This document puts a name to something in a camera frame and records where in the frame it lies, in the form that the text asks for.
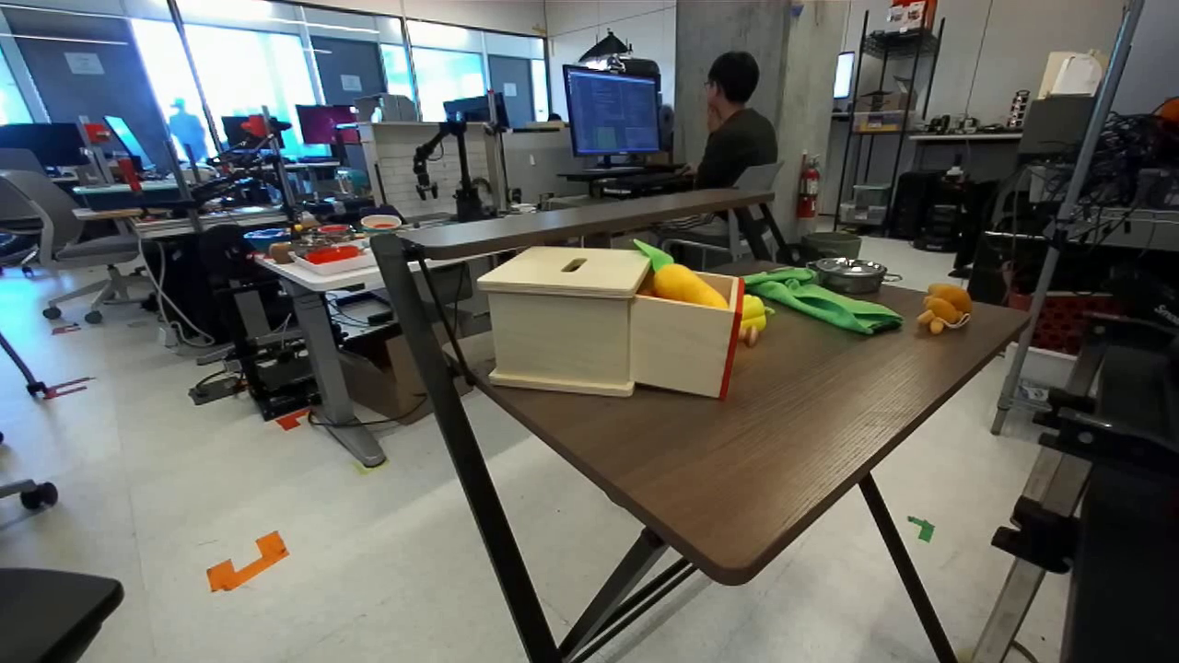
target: green object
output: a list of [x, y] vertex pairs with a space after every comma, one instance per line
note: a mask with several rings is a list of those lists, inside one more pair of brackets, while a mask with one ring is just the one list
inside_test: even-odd
[[817, 285], [816, 268], [757, 271], [745, 279], [745, 292], [857, 334], [881, 334], [901, 328], [895, 311], [838, 295]]
[[647, 255], [651, 262], [651, 268], [669, 268], [676, 267], [676, 259], [647, 241], [634, 241], [637, 255]]
[[918, 542], [934, 542], [936, 527], [930, 519], [911, 515], [911, 523], [918, 527]]

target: box lid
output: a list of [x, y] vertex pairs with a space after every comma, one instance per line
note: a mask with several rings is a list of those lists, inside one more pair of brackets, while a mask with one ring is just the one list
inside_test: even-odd
[[486, 292], [534, 292], [570, 300], [634, 300], [648, 276], [637, 249], [530, 247], [478, 279]]

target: white floor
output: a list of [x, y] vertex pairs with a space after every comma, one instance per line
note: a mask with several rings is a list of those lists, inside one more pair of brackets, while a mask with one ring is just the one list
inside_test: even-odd
[[[887, 262], [901, 287], [952, 268], [947, 255], [887, 241], [870, 241], [865, 255]], [[0, 276], [0, 328], [50, 383], [94, 383], [37, 404], [0, 361], [0, 480], [37, 475], [62, 491], [62, 505], [37, 515], [0, 505], [0, 565], [127, 581], [89, 661], [525, 661], [430, 421], [386, 427], [391, 461], [367, 473], [322, 430], [262, 422], [251, 400], [196, 410], [188, 388], [212, 370], [166, 351], [144, 314], [51, 334], [37, 316], [51, 287]], [[1004, 366], [990, 366], [879, 473], [962, 657], [1009, 566], [988, 546], [990, 532], [1037, 457], [1028, 422], [988, 435], [998, 378]], [[468, 410], [565, 632], [637, 523], [486, 398], [473, 394]], [[936, 537], [918, 542], [906, 515], [934, 519]], [[290, 556], [241, 593], [212, 593], [208, 566], [251, 560], [271, 532]], [[1020, 632], [1038, 661], [1057, 661], [1060, 607], [1067, 586], [1052, 581]], [[694, 578], [606, 661], [911, 663], [934, 651], [870, 511], [849, 495], [752, 586]]]

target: black shirt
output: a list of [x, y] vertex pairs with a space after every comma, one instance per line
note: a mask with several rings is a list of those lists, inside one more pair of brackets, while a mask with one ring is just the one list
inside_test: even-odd
[[709, 134], [698, 189], [735, 189], [748, 165], [768, 163], [778, 163], [778, 134], [760, 109], [740, 106], [728, 125]]

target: yellow object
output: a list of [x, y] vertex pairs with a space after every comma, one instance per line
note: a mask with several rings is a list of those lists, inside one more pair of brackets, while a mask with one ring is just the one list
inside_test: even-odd
[[659, 267], [651, 276], [651, 287], [659, 300], [680, 300], [680, 303], [698, 303], [709, 311], [728, 311], [728, 300], [701, 279], [701, 271], [685, 268], [685, 267]]
[[757, 341], [772, 325], [772, 305], [760, 300], [760, 295], [745, 295], [745, 305], [740, 305], [740, 341]]
[[972, 303], [962, 287], [936, 285], [924, 292], [924, 311], [918, 325], [930, 328], [934, 334], [942, 334], [947, 328], [967, 328], [971, 314], [972, 314]]

